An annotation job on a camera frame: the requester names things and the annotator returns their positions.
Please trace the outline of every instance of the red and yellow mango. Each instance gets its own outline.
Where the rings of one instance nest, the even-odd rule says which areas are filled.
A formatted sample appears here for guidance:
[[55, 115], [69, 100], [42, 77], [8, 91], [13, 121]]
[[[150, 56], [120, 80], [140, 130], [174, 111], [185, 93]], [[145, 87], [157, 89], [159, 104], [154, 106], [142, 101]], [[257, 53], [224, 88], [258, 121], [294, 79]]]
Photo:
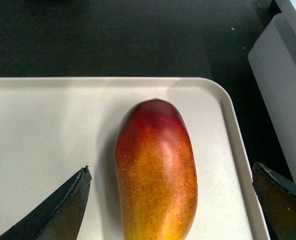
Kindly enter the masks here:
[[124, 117], [115, 146], [125, 240], [183, 240], [197, 207], [190, 138], [174, 105], [151, 99]]

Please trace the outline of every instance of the mango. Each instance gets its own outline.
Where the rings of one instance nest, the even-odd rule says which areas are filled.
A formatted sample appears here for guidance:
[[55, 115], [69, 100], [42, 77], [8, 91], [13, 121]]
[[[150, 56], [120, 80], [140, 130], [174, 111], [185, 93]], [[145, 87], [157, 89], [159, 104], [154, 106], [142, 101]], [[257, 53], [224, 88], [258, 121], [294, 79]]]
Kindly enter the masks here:
[[134, 106], [115, 145], [125, 240], [183, 240], [197, 208], [191, 141], [177, 108], [161, 99]]

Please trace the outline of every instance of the mango skin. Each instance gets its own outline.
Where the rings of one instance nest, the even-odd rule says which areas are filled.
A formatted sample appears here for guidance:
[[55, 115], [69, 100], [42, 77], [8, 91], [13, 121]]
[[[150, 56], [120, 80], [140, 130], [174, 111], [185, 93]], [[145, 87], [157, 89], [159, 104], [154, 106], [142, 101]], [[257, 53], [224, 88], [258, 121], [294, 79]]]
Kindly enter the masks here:
[[183, 240], [197, 207], [188, 132], [171, 103], [152, 99], [124, 117], [115, 146], [125, 240]]

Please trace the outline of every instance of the dark surface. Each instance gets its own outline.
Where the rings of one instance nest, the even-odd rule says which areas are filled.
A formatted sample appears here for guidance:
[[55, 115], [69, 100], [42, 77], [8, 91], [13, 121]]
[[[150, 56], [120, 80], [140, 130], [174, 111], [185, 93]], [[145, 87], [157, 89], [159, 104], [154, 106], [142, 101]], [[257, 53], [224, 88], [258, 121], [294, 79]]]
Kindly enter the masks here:
[[275, 14], [259, 2], [3, 0], [0, 77], [214, 80], [232, 98], [251, 167], [291, 180], [247, 59]]

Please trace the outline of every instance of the white tray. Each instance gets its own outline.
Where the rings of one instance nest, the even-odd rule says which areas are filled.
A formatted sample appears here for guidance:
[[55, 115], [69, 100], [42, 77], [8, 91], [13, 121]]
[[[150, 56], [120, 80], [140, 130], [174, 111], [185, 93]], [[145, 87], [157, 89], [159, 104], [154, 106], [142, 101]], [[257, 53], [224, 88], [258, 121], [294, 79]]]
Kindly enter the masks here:
[[122, 117], [151, 98], [186, 123], [198, 207], [186, 240], [268, 240], [232, 102], [204, 78], [0, 78], [0, 235], [85, 165], [79, 240], [122, 240], [113, 143]]

